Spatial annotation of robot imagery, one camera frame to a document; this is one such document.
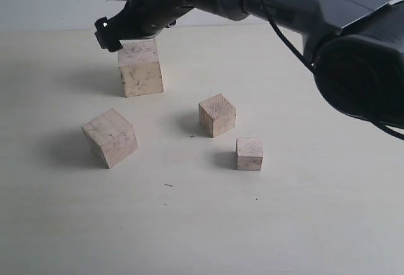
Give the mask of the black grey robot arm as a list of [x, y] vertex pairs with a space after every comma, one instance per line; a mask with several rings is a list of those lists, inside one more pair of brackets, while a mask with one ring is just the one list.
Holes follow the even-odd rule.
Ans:
[[403, 3], [397, 0], [126, 0], [95, 22], [103, 49], [155, 37], [193, 9], [232, 21], [255, 16], [302, 36], [298, 55], [337, 111], [403, 127]]

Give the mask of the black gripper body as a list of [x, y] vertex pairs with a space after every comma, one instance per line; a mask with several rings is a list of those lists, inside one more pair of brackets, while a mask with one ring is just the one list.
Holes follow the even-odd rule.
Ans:
[[193, 9], [189, 0], [129, 0], [126, 7], [127, 37], [155, 37]]

